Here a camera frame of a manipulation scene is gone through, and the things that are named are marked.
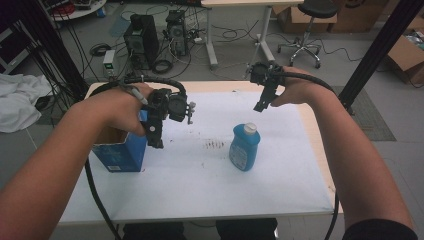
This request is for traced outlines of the open brown cardboard box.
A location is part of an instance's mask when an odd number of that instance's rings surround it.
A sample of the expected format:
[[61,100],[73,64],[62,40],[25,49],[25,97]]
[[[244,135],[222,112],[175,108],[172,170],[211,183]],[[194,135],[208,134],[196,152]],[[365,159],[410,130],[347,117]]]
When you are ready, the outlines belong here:
[[415,17],[388,53],[407,84],[424,84],[424,17]]

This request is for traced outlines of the person's black sleeve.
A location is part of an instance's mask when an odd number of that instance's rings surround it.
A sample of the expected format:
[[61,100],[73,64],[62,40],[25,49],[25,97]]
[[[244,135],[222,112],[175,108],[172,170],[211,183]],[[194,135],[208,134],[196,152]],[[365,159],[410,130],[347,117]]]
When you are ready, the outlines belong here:
[[368,219],[350,226],[342,240],[418,240],[415,231],[396,221]]

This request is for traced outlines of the white table mat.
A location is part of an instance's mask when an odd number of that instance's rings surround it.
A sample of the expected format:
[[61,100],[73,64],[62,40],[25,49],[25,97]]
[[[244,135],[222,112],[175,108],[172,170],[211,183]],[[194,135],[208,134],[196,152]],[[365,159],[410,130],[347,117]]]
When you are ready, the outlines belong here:
[[[164,146],[147,148],[140,171],[111,173],[95,154],[95,186],[115,222],[326,214],[332,200],[295,105],[253,107],[256,92],[191,93],[192,124],[167,120]],[[233,129],[252,122],[261,136],[254,166],[229,159]]]

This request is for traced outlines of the large black computer tower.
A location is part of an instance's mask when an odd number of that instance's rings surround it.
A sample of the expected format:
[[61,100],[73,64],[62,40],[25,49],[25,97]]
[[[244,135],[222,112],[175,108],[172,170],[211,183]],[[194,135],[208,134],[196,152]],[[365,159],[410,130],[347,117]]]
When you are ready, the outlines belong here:
[[159,51],[159,40],[152,15],[132,14],[124,33],[129,59],[134,69],[151,69]]

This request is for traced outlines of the blue bottle with white cap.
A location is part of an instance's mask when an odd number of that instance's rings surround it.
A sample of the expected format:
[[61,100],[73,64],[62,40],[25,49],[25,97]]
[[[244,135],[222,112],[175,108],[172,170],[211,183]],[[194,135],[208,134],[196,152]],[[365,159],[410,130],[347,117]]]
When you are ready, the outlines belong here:
[[233,128],[229,159],[241,171],[249,171],[256,160],[261,137],[254,123],[239,124]]

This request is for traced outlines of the person's right hand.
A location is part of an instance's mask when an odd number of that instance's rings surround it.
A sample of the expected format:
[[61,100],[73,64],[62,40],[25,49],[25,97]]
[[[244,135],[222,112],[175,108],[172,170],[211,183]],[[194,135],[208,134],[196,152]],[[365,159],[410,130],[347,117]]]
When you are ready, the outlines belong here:
[[272,107],[284,104],[308,104],[311,108],[332,106],[337,104],[336,95],[327,88],[296,77],[285,80],[283,93],[271,102]]

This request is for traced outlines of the small black computer tower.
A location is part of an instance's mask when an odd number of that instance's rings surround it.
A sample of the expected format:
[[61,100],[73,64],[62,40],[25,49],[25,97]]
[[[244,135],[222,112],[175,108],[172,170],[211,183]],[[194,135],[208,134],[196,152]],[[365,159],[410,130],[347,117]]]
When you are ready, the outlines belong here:
[[171,52],[176,56],[186,56],[188,51],[188,40],[185,11],[170,10],[166,18],[166,23]]

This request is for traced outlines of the blue cardboard box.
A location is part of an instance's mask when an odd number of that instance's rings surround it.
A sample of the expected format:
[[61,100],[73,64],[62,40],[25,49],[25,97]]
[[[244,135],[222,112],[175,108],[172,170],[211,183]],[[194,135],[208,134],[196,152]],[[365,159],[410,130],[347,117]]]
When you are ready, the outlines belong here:
[[92,151],[109,172],[140,172],[147,138],[106,127]]

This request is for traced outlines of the grey floor mat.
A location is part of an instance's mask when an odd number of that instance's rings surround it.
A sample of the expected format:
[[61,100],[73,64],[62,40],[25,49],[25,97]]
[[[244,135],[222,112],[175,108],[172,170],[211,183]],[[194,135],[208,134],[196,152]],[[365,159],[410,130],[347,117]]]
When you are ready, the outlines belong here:
[[371,141],[396,141],[365,89],[359,92],[348,112]]

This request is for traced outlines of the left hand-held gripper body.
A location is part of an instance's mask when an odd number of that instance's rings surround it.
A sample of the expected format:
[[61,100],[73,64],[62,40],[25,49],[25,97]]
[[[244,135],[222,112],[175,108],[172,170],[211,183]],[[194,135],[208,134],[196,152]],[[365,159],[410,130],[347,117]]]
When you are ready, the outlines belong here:
[[182,122],[188,118],[188,123],[195,112],[196,103],[188,102],[187,95],[182,92],[173,92],[168,88],[154,89],[148,97],[148,104],[144,107],[147,111],[149,124],[161,123],[166,118]]

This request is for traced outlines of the closed brown cardboard box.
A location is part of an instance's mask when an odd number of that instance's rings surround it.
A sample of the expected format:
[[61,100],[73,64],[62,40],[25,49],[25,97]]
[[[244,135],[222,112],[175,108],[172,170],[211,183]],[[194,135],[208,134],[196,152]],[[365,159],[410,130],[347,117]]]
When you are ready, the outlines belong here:
[[[309,26],[311,16],[304,14],[295,6],[275,5],[272,8],[277,17],[277,22],[283,33],[304,33]],[[329,25],[337,22],[337,16],[330,18],[315,18],[312,23],[312,32],[326,32]]]

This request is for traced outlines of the white-legged desk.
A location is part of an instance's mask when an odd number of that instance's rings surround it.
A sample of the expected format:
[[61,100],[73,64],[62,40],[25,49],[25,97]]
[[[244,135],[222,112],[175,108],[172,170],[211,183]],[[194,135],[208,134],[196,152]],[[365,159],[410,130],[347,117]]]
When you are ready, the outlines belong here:
[[206,33],[206,50],[208,53],[209,63],[211,68],[218,66],[218,60],[212,42],[212,21],[211,14],[214,7],[228,7],[228,6],[263,6],[263,25],[261,32],[256,36],[256,41],[259,48],[264,53],[267,61],[274,61],[275,58],[266,42],[266,35],[268,31],[269,21],[271,17],[272,7],[274,5],[288,5],[293,6],[303,3],[304,0],[201,0],[201,5],[207,9],[207,33]]

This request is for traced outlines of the white cloth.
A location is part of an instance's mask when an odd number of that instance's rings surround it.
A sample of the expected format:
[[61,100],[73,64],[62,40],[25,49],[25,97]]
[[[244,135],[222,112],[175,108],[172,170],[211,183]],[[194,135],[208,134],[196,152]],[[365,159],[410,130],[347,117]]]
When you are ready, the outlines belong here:
[[51,94],[44,75],[0,73],[0,132],[12,133],[34,124],[41,117],[36,102]]

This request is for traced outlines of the round white table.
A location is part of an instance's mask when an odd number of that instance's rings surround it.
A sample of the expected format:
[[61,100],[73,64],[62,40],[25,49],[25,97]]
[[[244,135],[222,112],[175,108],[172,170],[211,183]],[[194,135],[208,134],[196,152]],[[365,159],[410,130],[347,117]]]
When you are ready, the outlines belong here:
[[56,4],[49,5],[47,11],[53,21],[75,19],[91,13],[104,17],[106,2],[107,0],[60,0]]

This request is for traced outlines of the person's left hand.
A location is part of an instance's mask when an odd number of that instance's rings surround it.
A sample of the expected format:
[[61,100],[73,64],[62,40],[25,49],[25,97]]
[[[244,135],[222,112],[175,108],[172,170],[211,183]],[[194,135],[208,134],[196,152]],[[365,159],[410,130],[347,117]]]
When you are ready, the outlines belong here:
[[75,125],[94,138],[106,127],[143,136],[145,129],[138,118],[142,106],[135,96],[113,88],[73,105],[66,118],[68,125]]

